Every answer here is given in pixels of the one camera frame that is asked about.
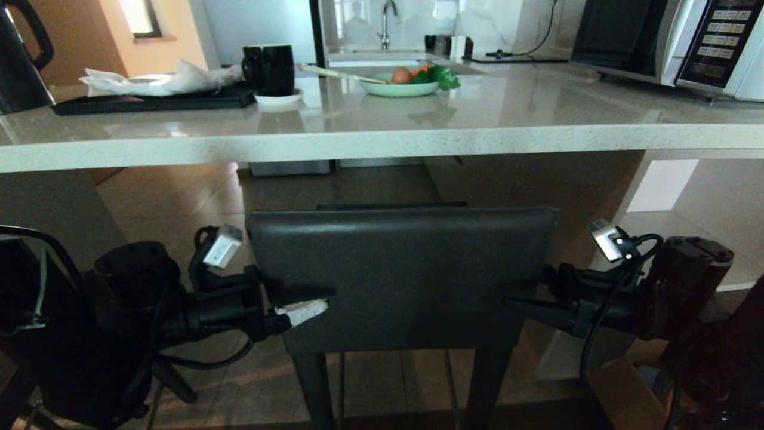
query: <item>light green bowl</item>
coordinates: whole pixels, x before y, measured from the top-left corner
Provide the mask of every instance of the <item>light green bowl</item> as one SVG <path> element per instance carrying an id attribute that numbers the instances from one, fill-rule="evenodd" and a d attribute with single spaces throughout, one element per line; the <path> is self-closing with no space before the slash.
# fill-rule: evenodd
<path id="1" fill-rule="evenodd" d="M 371 76 L 374 79 L 389 80 L 392 77 L 392 73 L 380 73 Z M 438 83 L 412 83 L 406 85 L 385 84 L 385 83 L 372 83 L 359 81 L 361 86 L 369 94 L 382 97 L 419 97 L 432 94 L 438 90 Z"/>

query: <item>window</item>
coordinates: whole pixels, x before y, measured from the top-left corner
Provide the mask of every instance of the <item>window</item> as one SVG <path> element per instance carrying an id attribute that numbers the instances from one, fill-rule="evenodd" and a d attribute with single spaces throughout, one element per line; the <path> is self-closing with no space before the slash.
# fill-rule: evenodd
<path id="1" fill-rule="evenodd" d="M 119 3 L 136 39 L 162 37 L 151 0 L 119 0 Z"/>

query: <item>black tray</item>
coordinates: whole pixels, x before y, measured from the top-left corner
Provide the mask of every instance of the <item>black tray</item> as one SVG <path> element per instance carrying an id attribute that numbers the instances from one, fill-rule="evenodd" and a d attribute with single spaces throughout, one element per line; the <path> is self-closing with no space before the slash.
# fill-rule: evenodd
<path id="1" fill-rule="evenodd" d="M 184 109 L 238 109 L 254 102 L 254 90 L 246 84 L 223 88 L 218 93 L 181 94 L 167 97 L 100 96 L 78 97 L 50 108 L 57 115 L 91 113 L 155 112 Z"/>

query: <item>chair leg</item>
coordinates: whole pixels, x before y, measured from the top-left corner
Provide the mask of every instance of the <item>chair leg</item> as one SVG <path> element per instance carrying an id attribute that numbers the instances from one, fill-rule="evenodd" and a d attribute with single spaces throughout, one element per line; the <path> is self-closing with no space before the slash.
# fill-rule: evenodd
<path id="1" fill-rule="evenodd" d="M 329 372 L 323 353 L 292 355 L 299 385 L 308 407 L 314 430 L 335 430 L 332 412 L 332 394 L 329 390 Z"/>
<path id="2" fill-rule="evenodd" d="M 470 380 L 470 396 L 467 400 L 465 415 L 466 430 L 485 430 L 488 427 L 488 420 L 496 406 L 501 383 L 504 381 L 504 374 L 510 364 L 511 355 L 512 348 L 506 350 L 478 348 L 475 350 Z"/>
<path id="3" fill-rule="evenodd" d="M 154 361 L 151 365 L 151 372 L 184 402 L 194 403 L 196 401 L 196 393 L 180 373 L 175 370 L 172 364 L 164 361 Z"/>

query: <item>faucet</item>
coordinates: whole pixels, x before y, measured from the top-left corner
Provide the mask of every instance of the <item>faucet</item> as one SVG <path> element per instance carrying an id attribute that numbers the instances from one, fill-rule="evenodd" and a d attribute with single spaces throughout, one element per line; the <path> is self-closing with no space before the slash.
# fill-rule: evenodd
<path id="1" fill-rule="evenodd" d="M 384 7 L 382 7 L 382 34 L 380 34 L 380 39 L 382 39 L 382 50 L 387 50 L 387 48 L 390 47 L 390 36 L 387 34 L 388 6 L 393 6 L 393 15 L 398 16 L 398 7 L 395 6 L 395 2 L 393 0 L 387 0 Z"/>

